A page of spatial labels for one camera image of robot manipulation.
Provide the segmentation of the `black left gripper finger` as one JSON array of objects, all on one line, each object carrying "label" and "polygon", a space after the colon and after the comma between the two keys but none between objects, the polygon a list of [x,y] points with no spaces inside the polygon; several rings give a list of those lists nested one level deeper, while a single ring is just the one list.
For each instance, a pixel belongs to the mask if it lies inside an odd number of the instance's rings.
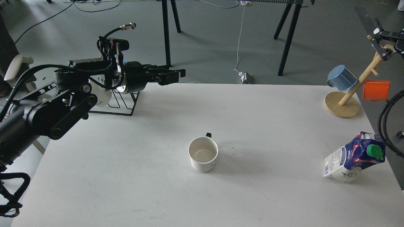
[{"label": "black left gripper finger", "polygon": [[180,76],[176,75],[165,75],[165,76],[157,76],[157,83],[160,86],[166,86],[173,83],[178,83]]},{"label": "black left gripper finger", "polygon": [[169,66],[151,66],[151,72],[157,74],[157,75],[167,75],[167,74],[175,74],[179,76],[179,78],[183,78],[186,76],[186,70],[185,69],[170,69]]}]

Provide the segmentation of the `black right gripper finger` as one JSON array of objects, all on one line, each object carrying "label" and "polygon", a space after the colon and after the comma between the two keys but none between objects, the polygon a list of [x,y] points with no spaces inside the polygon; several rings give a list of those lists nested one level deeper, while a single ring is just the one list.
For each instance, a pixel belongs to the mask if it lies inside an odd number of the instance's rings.
[{"label": "black right gripper finger", "polygon": [[[375,49],[376,53],[384,61],[387,61],[394,53],[396,53],[395,45],[397,43],[397,38],[395,37],[370,37],[370,43]],[[381,46],[382,43],[387,43],[392,45],[392,47]]]},{"label": "black right gripper finger", "polygon": [[377,39],[383,39],[383,40],[401,40],[402,39],[402,33],[400,32],[389,32],[383,29],[380,21],[378,18],[375,18],[375,24],[376,24],[376,29],[374,30],[374,35],[377,37]]}]

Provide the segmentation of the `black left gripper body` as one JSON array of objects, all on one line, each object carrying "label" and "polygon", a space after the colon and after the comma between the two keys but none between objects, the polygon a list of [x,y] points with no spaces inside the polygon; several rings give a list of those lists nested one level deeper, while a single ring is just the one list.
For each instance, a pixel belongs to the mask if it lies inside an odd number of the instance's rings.
[{"label": "black left gripper body", "polygon": [[164,71],[164,66],[141,64],[137,61],[126,61],[121,66],[124,81],[119,87],[121,94],[142,91],[148,83],[156,83],[158,73]]}]

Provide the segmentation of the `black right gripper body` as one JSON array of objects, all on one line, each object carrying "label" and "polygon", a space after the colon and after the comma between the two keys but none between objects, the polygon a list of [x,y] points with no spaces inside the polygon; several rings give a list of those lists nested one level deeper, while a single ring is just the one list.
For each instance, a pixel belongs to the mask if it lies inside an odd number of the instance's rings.
[{"label": "black right gripper body", "polygon": [[404,30],[396,36],[395,51],[404,59]]}]

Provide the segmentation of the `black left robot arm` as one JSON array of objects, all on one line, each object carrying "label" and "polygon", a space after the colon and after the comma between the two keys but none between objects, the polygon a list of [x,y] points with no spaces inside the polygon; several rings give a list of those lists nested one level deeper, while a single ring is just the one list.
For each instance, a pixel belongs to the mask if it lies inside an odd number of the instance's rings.
[{"label": "black left robot arm", "polygon": [[[122,52],[129,49],[129,42],[110,38],[110,35],[135,27],[135,23],[122,25],[100,36],[97,48],[101,58],[70,60],[68,66],[47,64],[32,67],[16,81],[1,110],[1,180],[21,178],[23,183],[13,194],[1,185],[1,195],[7,200],[1,205],[2,217],[19,215],[22,208],[19,200],[31,180],[26,173],[6,173],[7,166],[12,165],[40,136],[58,140],[80,119],[88,119],[90,110],[101,99],[93,91],[94,86],[106,91],[124,87],[124,94],[132,94],[142,91],[147,83],[165,86],[178,83],[186,76],[185,69],[172,70],[170,66],[125,61]],[[56,68],[55,81],[15,99],[25,81],[46,68]]]}]

